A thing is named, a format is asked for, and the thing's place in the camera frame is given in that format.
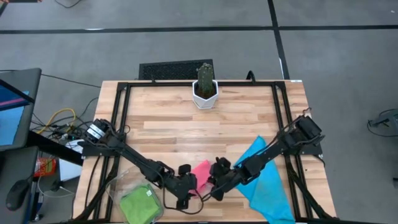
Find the wooden table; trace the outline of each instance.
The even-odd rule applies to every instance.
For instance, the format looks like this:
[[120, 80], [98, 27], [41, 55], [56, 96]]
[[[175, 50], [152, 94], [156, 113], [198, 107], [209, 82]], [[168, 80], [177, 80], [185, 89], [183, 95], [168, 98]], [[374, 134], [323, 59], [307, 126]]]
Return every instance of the wooden table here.
[[[95, 118], [111, 120], [117, 84], [117, 81], [103, 82]], [[308, 108], [304, 86], [302, 82], [285, 81], [285, 84], [294, 119]], [[131, 131], [127, 134], [127, 143], [144, 156], [162, 161], [175, 170], [185, 163], [195, 167], [205, 159], [215, 161], [215, 157], [226, 157], [234, 163], [256, 136], [260, 135], [269, 142], [279, 130], [271, 88], [267, 86], [221, 86], [218, 101], [212, 110], [199, 110], [192, 102], [192, 88], [186, 86], [137, 87], [131, 91], [126, 120]], [[281, 94], [278, 95], [282, 114], [285, 115]], [[117, 124], [123, 99], [122, 94]], [[96, 157], [89, 157], [84, 161], [74, 203], [75, 217], [84, 209], [88, 180], [95, 160]], [[102, 161], [101, 158], [95, 169], [89, 201], [98, 189]], [[279, 156], [275, 158], [275, 162], [291, 204], [284, 159]], [[308, 190], [327, 213], [335, 216], [323, 164], [313, 156], [302, 156], [302, 163]], [[131, 167], [134, 165], [126, 159], [121, 159], [119, 173]], [[305, 217], [305, 207], [298, 188], [297, 192], [300, 211], [302, 217]], [[172, 197], [167, 193], [166, 202], [170, 207], [175, 206], [175, 198]], [[105, 194], [101, 203], [100, 218], [104, 217], [107, 199], [108, 195]], [[191, 199], [188, 211], [198, 210], [199, 205], [199, 200]], [[111, 221], [120, 222], [121, 216], [115, 207]], [[161, 221], [250, 222], [264, 221], [264, 217], [251, 210], [248, 200], [234, 189], [224, 196], [222, 202], [214, 199], [207, 201], [204, 209], [197, 215], [166, 210]]]

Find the white geometric pot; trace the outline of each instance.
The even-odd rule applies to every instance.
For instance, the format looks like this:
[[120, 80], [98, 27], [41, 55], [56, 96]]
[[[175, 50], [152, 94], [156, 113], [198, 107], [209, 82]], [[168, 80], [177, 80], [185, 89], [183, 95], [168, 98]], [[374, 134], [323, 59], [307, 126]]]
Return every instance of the white geometric pot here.
[[192, 83], [192, 96], [193, 96], [193, 102], [196, 104], [196, 106], [201, 109], [201, 110], [208, 110], [211, 109], [216, 103], [216, 100], [218, 98], [218, 82], [216, 80], [213, 80], [213, 84], [216, 87], [216, 94], [209, 99], [205, 100], [200, 96], [197, 96], [195, 94], [195, 85], [198, 83], [198, 80], [194, 81]]

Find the computer monitor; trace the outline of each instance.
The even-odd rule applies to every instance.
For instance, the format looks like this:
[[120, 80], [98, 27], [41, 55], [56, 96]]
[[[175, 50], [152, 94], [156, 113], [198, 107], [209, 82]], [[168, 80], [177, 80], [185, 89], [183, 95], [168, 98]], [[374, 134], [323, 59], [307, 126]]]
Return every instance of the computer monitor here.
[[0, 111], [26, 106], [35, 100], [0, 79]]

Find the black desk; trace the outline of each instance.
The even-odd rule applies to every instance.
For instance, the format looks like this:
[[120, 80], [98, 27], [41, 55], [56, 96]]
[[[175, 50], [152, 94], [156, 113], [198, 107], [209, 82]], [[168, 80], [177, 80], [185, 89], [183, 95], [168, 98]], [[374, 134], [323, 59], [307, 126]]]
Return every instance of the black desk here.
[[[37, 90], [39, 89], [40, 76], [42, 70], [39, 68], [0, 73], [0, 79], [12, 85], [20, 91], [29, 91], [29, 96], [36, 100]], [[8, 146], [0, 146], [0, 151], [8, 149], [18, 149], [24, 147], [29, 133], [30, 121], [32, 120], [34, 105], [27, 105], [22, 113], [14, 143]]]
[[[35, 171], [35, 162], [37, 158], [38, 147], [25, 147], [23, 149], [8, 150], [0, 152], [4, 156], [4, 161], [0, 173], [0, 217], [1, 223], [23, 223], [26, 219], [26, 214], [33, 208], [34, 192], [26, 194], [22, 207], [16, 211], [9, 211], [6, 208], [6, 197], [10, 188], [17, 180], [25, 179], [32, 175]], [[30, 189], [32, 187], [32, 178], [29, 179]]]

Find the computer mouse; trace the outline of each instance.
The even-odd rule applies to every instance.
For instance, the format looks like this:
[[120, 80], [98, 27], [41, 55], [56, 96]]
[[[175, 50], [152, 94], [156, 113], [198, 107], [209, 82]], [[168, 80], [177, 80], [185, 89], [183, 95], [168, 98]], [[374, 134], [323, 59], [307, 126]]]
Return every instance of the computer mouse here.
[[29, 183], [27, 180], [18, 180], [15, 182], [7, 194], [6, 207], [8, 210], [15, 211], [21, 207], [28, 189]]

